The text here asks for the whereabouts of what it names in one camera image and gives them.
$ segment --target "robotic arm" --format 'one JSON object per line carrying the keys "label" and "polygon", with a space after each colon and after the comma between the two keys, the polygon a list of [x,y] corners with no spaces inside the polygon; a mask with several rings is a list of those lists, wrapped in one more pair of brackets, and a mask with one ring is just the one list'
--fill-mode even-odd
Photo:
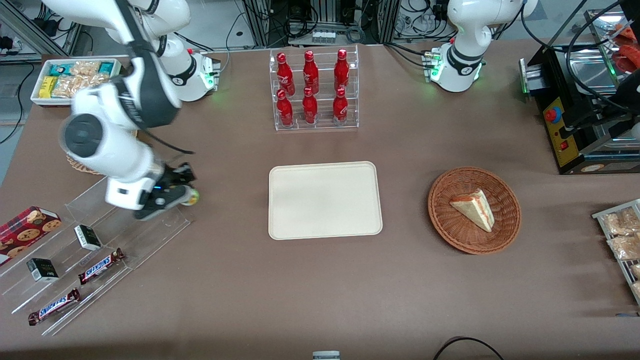
{"label": "robotic arm", "polygon": [[492,41],[488,25],[511,21],[522,9],[531,15],[538,0],[450,0],[447,14],[458,27],[453,44],[431,52],[435,68],[430,80],[450,92],[463,92],[477,79],[484,53]]}
{"label": "robotic arm", "polygon": [[43,0],[56,13],[79,24],[105,28],[113,40],[127,45],[131,41],[129,28],[140,28],[149,37],[164,71],[182,101],[195,101],[215,90],[216,68],[210,58],[189,54],[182,41],[173,34],[189,24],[191,12],[185,0],[124,1],[137,24],[125,24],[121,12],[112,1],[105,4],[79,0]]}
{"label": "robotic arm", "polygon": [[71,6],[52,10],[85,24],[114,29],[125,42],[133,72],[109,83],[85,88],[76,94],[71,116],[64,123],[60,144],[76,161],[109,177],[106,201],[135,210],[136,218],[147,220],[178,203],[194,204],[198,193],[185,163],[170,168],[156,158],[151,148],[138,141],[132,131],[168,125],[181,102],[175,87],[158,60],[135,10],[127,0],[103,0],[100,6],[87,1],[65,1]]}

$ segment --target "red button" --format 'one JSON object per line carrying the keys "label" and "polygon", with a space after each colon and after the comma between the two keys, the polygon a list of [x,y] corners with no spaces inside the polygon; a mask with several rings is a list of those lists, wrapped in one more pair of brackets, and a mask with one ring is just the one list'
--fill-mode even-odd
{"label": "red button", "polygon": [[553,122],[553,121],[555,121],[557,116],[558,116],[558,113],[557,113],[557,111],[555,109],[547,110],[547,112],[545,112],[545,120],[546,121]]}

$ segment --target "acrylic bottle rack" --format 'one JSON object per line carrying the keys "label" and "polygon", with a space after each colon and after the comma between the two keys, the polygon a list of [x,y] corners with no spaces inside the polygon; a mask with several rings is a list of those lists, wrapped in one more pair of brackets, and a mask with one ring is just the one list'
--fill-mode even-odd
{"label": "acrylic bottle rack", "polygon": [[[342,126],[336,126],[333,123],[333,100],[335,98],[335,88],[333,85],[333,68],[337,61],[337,55],[339,49],[346,49],[347,62],[349,63],[349,85],[346,87],[345,97],[349,102],[347,108],[347,120]],[[304,51],[306,49],[287,49],[287,50],[272,50],[269,54],[269,78],[271,80],[271,100],[273,101],[273,118],[277,131],[299,131],[299,130],[345,130],[357,129],[360,125],[360,112],[358,108],[358,100],[360,96],[359,81],[358,81],[358,47],[342,46],[342,47],[314,47],[314,58],[318,65],[320,89],[318,94],[315,95],[318,103],[318,119],[315,124],[310,125],[304,119],[304,112],[302,108],[302,99],[304,98],[305,81],[303,78],[302,70],[305,66]],[[278,62],[276,61],[276,55],[278,53],[285,53],[287,55],[287,63],[293,71],[293,81],[296,87],[296,92],[289,98],[291,105],[293,106],[293,121],[292,127],[284,127],[280,122],[278,116],[278,108],[276,103],[278,98],[276,92],[280,88],[278,82]]]}

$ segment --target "tabletop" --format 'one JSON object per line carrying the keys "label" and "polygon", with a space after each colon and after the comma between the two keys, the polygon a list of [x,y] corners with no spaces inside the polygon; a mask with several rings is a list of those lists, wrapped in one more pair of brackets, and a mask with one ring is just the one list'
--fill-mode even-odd
{"label": "tabletop", "polygon": [[[425,359],[474,336],[506,359],[637,358],[640,320],[613,316],[637,306],[590,217],[638,198],[637,175],[557,174],[520,91],[518,60],[537,48],[495,42],[472,88],[450,94],[387,48],[360,45],[360,129],[305,134],[273,128],[269,52],[233,53],[218,92],[154,129],[196,152],[186,158],[201,195],[186,209],[193,223],[53,337],[0,302],[1,357]],[[0,222],[30,205],[58,209],[100,179],[68,165],[58,145],[67,115],[33,106]],[[342,161],[375,164],[382,232],[272,240],[269,171]],[[496,173],[518,197],[522,230],[505,251],[464,254],[431,225],[429,187],[459,166]],[[442,359],[462,354],[487,350],[458,344]]]}

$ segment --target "sandwich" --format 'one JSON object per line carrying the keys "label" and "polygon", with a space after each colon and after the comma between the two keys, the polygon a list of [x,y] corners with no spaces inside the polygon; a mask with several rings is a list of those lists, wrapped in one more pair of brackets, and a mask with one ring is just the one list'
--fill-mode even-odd
{"label": "sandwich", "polygon": [[486,200],[484,192],[480,189],[468,195],[456,196],[449,202],[456,210],[465,215],[469,220],[473,221],[482,230],[487,233],[491,232],[491,228],[495,223],[493,213]]}

